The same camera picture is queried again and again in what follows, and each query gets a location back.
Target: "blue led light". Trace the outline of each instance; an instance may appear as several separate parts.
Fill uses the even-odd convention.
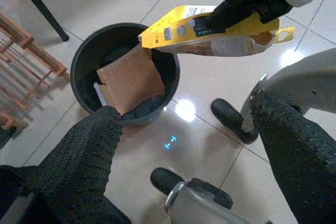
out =
[[[169,150],[176,143],[177,143],[177,137],[176,136],[171,136],[170,141],[168,143],[165,143],[164,147]]]

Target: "gray walker frame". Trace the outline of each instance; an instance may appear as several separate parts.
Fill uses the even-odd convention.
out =
[[[172,223],[248,224],[248,220],[212,200],[211,194],[200,193],[178,183],[167,197],[165,211]]]
[[[310,108],[336,113],[336,48],[306,57],[267,77],[265,74],[259,80],[242,107],[244,132],[254,129],[250,102],[261,91],[285,99],[302,114]]]

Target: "black rubber foot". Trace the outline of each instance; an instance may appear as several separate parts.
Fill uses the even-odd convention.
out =
[[[168,195],[183,178],[165,168],[156,168],[151,174],[151,182],[158,190]]]
[[[216,99],[211,104],[211,111],[225,127],[236,133],[245,144],[251,144],[258,138],[258,132],[255,129],[248,133],[242,130],[243,117],[227,101]]]
[[[65,34],[65,35],[62,35],[62,36],[61,36],[61,39],[62,39],[63,41],[68,41],[68,40],[70,39],[70,37],[69,37],[69,35]]]

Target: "black table leg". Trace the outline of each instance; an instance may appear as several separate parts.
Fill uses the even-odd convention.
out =
[[[31,0],[34,5],[40,10],[43,16],[48,20],[48,22],[52,25],[55,31],[59,34],[63,41],[69,40],[69,35],[65,33],[63,28],[57,22],[57,20],[53,17],[51,12],[48,10],[47,6],[42,2],[42,0]]]

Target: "cardboard piece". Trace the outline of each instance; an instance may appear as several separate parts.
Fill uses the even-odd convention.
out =
[[[120,114],[135,109],[143,101],[164,95],[165,87],[151,52],[138,44],[118,60],[98,69],[99,85],[106,103]]]

